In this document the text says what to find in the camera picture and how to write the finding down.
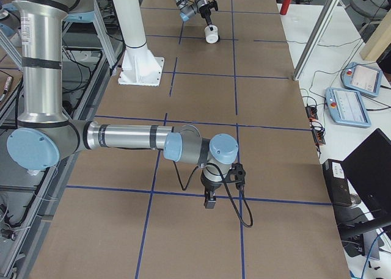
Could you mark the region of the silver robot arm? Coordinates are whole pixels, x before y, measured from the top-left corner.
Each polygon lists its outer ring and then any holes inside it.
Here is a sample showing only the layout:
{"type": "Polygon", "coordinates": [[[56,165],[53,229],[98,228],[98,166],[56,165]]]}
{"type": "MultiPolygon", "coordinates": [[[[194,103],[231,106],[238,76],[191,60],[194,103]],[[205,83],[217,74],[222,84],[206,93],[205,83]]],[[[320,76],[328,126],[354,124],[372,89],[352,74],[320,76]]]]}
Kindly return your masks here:
{"type": "MultiPolygon", "coordinates": [[[[155,57],[147,46],[139,0],[112,0],[125,43],[119,84],[159,86],[164,58],[155,57]]],[[[206,21],[208,43],[219,39],[210,18],[218,10],[215,0],[174,0],[183,21],[199,14],[206,21]]],[[[214,208],[215,191],[224,185],[237,210],[228,183],[244,195],[244,175],[237,141],[228,134],[202,138],[197,128],[173,126],[100,125],[95,121],[69,119],[62,108],[62,22],[71,12],[93,7],[94,0],[12,0],[21,15],[24,112],[7,139],[10,157],[28,170],[44,170],[70,155],[96,148],[159,150],[171,160],[202,168],[204,207],[214,208]]]]}
{"type": "Polygon", "coordinates": [[[180,11],[181,19],[186,22],[196,14],[205,19],[207,28],[214,30],[215,26],[211,20],[211,10],[218,11],[218,4],[216,0],[174,0],[177,8],[180,11]]]}

